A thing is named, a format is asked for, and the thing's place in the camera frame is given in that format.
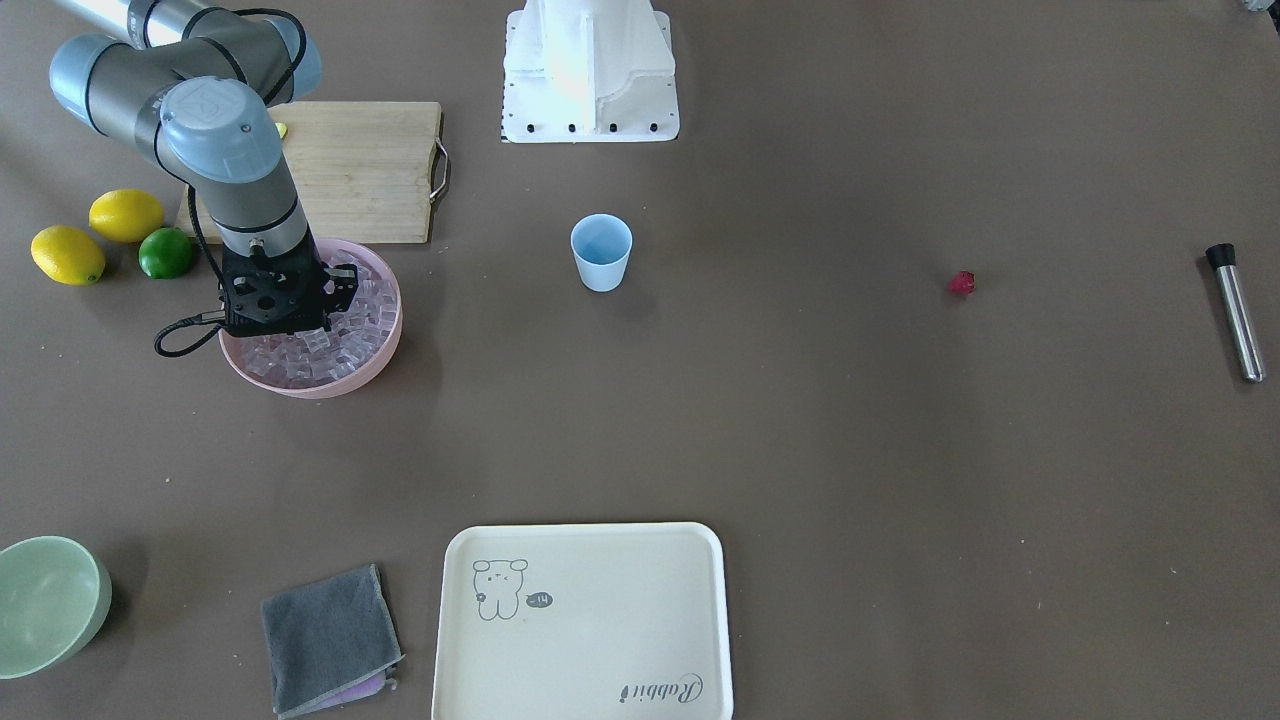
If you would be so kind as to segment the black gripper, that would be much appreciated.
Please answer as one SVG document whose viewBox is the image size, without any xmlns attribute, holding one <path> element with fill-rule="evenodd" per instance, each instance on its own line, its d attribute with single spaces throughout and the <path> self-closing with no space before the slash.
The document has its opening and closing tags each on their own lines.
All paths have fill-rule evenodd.
<svg viewBox="0 0 1280 720">
<path fill-rule="evenodd" d="M 228 251 L 221 278 L 221 327 L 237 338 L 329 331 L 330 315 L 346 313 L 358 290 L 357 266 L 324 263 L 314 242 L 275 258 Z"/>
</svg>

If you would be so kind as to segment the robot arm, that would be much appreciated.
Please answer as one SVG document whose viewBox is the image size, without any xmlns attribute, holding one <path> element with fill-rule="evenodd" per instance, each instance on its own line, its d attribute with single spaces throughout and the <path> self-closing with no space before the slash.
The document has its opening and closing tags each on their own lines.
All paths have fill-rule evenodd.
<svg viewBox="0 0 1280 720">
<path fill-rule="evenodd" d="M 357 290 L 329 266 L 270 109 L 312 92 L 319 51 L 297 18 L 206 1 L 67 1 L 95 26 L 64 42 L 49 82 L 97 133 L 129 145 L 204 202 L 221 241 L 218 270 L 234 337 L 326 328 Z"/>
</svg>

